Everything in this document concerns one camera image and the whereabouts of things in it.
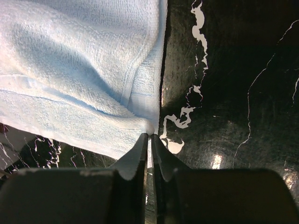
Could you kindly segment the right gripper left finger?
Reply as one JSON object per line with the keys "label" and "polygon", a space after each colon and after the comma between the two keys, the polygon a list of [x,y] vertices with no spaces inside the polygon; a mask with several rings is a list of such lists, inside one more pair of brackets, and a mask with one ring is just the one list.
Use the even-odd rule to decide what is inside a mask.
{"label": "right gripper left finger", "polygon": [[143,224],[148,135],[107,168],[23,168],[0,190],[3,224]]}

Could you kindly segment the light blue towel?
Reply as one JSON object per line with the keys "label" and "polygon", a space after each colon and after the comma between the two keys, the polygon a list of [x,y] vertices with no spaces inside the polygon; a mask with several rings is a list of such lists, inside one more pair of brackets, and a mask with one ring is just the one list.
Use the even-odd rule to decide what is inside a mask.
{"label": "light blue towel", "polygon": [[1,123],[114,159],[157,133],[167,7],[1,1]]}

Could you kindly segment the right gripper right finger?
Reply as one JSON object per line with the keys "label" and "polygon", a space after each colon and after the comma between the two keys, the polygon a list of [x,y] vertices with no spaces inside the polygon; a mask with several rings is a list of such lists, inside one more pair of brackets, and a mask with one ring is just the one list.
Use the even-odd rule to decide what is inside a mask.
{"label": "right gripper right finger", "polygon": [[296,224],[299,212],[269,169],[192,169],[151,136],[159,224]]}

